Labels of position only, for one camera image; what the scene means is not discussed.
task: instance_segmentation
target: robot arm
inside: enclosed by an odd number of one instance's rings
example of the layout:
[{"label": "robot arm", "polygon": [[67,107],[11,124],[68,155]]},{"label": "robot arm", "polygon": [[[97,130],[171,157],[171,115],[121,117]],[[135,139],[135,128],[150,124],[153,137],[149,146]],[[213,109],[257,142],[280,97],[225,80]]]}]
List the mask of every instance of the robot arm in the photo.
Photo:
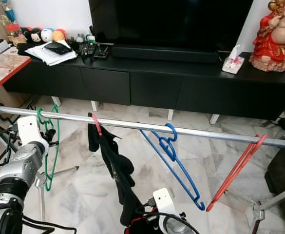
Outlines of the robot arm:
[{"label": "robot arm", "polygon": [[23,202],[49,151],[35,116],[18,119],[18,131],[22,146],[0,170],[0,234],[22,233]]}]

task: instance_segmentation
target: television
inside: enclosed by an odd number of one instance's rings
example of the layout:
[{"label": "television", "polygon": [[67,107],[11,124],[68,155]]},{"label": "television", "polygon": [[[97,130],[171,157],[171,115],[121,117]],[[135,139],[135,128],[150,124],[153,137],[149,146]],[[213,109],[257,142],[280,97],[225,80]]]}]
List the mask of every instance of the television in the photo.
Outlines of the television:
[{"label": "television", "polygon": [[97,42],[231,51],[252,0],[89,0]]}]

